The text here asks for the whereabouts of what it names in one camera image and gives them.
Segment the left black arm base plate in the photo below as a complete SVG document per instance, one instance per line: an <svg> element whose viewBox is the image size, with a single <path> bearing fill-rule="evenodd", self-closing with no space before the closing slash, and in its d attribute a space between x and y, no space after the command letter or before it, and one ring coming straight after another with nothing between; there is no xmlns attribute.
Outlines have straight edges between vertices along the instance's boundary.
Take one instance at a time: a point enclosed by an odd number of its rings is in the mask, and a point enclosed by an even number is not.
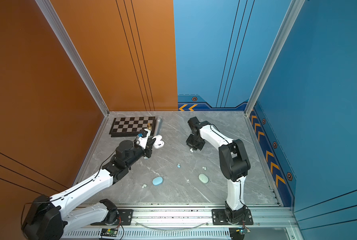
<svg viewBox="0 0 357 240"><path fill-rule="evenodd" d="M91 226L130 226L133 216L132 209L110 210L103 221L92 223Z"/></svg>

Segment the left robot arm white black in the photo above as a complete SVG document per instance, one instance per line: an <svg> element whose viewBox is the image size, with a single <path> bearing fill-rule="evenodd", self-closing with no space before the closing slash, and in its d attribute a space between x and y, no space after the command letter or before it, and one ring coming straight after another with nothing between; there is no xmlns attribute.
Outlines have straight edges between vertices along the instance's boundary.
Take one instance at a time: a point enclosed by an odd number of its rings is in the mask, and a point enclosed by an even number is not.
<svg viewBox="0 0 357 240"><path fill-rule="evenodd" d="M40 195L29 203L21 224L28 240L59 240L63 235L93 223L116 220L117 208L104 199L78 210L77 207L98 192L111 187L125 177L131 166L141 158L150 158L156 137L122 141L109 162L89 178L51 197Z"/></svg>

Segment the white earbud charging case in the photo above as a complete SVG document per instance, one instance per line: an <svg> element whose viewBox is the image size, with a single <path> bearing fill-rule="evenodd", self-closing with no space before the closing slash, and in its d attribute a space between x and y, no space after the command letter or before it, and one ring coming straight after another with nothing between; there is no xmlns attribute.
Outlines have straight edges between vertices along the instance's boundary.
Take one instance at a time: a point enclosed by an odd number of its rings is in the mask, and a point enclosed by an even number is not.
<svg viewBox="0 0 357 240"><path fill-rule="evenodd" d="M164 141L162 140L161 135L154 136L152 139L154 140L153 147L155 149L160 149L164 146Z"/></svg>

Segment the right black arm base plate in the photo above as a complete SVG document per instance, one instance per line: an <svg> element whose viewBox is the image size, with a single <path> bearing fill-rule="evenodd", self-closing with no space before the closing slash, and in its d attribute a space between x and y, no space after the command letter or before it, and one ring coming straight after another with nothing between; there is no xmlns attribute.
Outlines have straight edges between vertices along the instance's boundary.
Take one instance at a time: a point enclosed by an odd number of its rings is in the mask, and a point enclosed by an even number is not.
<svg viewBox="0 0 357 240"><path fill-rule="evenodd" d="M211 210L212 221L214 225L248 225L254 224L253 216L249 209L241 208L238 211L229 209Z"/></svg>

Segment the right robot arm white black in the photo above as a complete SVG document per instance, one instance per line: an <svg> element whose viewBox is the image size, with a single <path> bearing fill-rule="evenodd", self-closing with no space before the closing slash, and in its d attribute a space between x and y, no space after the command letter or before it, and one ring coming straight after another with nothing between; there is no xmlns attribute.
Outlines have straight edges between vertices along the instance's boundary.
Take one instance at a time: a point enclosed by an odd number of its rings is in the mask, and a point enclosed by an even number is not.
<svg viewBox="0 0 357 240"><path fill-rule="evenodd" d="M218 150L220 169L227 179L226 220L232 225L253 225L251 211L243 199L244 183L251 168L243 141L226 137L215 125L208 121L200 122L196 117L187 123L191 134L186 144L191 149L201 151L208 142Z"/></svg>

